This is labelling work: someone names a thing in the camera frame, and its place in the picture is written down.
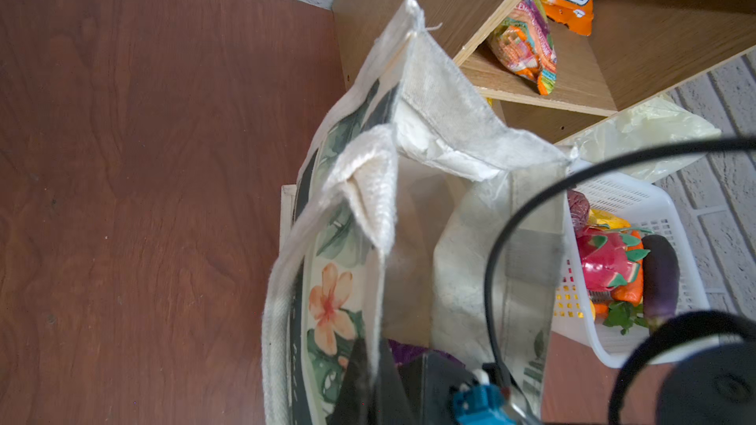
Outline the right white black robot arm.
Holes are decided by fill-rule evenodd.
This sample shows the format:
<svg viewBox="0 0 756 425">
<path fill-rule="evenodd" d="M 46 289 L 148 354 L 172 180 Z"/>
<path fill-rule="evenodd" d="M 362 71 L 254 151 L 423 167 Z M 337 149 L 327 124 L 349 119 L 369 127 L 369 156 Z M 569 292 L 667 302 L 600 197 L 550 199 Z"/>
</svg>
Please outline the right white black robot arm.
<svg viewBox="0 0 756 425">
<path fill-rule="evenodd" d="M 655 423 L 753 424 L 755 323 L 720 311 L 676 317 L 640 344 L 616 377 L 608 402 L 608 423 L 620 423 L 625 396 L 651 360 L 710 336 L 737 336 L 740 341 L 702 350 L 677 364 L 661 385 Z"/>
</svg>

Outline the white floral canvas tote bag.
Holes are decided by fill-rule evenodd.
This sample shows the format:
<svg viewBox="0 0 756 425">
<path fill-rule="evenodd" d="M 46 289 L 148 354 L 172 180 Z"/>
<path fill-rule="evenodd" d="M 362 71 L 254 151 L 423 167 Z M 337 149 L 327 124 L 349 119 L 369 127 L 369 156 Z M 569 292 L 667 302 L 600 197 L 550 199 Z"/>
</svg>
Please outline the white floral canvas tote bag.
<svg viewBox="0 0 756 425">
<path fill-rule="evenodd" d="M 476 369 L 500 354 L 541 408 L 565 208 L 554 198 L 522 222 L 492 285 L 499 232 L 570 159 L 506 126 L 404 0 L 356 81 L 331 108 L 301 165 L 291 232 L 262 317 L 265 420 L 333 421 L 356 344 L 374 376 L 381 340 L 427 346 Z"/>
</svg>

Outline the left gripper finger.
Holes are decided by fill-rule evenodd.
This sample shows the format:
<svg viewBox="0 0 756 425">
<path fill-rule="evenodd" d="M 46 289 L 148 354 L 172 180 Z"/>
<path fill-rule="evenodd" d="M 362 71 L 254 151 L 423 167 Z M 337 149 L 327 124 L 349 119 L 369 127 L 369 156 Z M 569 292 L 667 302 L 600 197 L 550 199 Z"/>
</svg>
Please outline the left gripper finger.
<svg viewBox="0 0 756 425">
<path fill-rule="evenodd" d="M 356 342 L 328 424 L 413 424 L 413 411 L 385 338 L 379 352 L 377 373 L 371 381 L 366 343 L 362 338 Z"/>
</svg>

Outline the cream plastic grocery bag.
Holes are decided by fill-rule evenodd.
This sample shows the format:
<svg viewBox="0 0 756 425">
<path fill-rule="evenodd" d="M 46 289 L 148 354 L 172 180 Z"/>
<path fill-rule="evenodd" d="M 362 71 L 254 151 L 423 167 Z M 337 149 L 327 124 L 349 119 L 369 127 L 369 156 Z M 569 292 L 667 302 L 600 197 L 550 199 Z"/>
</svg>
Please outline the cream plastic grocery bag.
<svg viewBox="0 0 756 425">
<path fill-rule="evenodd" d="M 683 96 L 658 96 L 624 110 L 559 142 L 587 163 L 601 163 L 625 153 L 686 141 L 716 140 L 730 133 L 724 108 L 716 102 Z M 688 183 L 707 184 L 713 169 L 704 155 L 668 157 L 622 170 L 649 183 L 676 175 Z"/>
</svg>

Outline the purple snack bag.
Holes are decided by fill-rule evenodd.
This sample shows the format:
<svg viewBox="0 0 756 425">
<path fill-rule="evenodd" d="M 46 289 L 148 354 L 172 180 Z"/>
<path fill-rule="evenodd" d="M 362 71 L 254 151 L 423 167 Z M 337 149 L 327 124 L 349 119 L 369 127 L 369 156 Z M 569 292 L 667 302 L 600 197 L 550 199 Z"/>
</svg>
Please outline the purple snack bag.
<svg viewBox="0 0 756 425">
<path fill-rule="evenodd" d="M 455 356 L 434 348 L 413 346 L 412 344 L 402 344 L 401 342 L 397 342 L 397 340 L 388 340 L 388 346 L 389 350 L 392 352 L 394 361 L 398 366 L 410 363 L 413 360 L 423 356 L 423 354 L 429 352 L 434 352 L 454 363 L 462 364 L 462 362 Z"/>
</svg>

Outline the colourful candy snack bag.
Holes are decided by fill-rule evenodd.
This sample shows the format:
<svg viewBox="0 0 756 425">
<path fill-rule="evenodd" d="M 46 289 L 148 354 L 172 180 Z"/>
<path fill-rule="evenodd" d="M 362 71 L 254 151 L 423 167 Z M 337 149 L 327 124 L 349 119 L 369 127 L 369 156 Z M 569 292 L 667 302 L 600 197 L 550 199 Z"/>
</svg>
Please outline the colourful candy snack bag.
<svg viewBox="0 0 756 425">
<path fill-rule="evenodd" d="M 521 0 L 486 44 L 505 69 L 535 83 L 541 96 L 554 91 L 557 55 L 541 0 Z"/>
</svg>

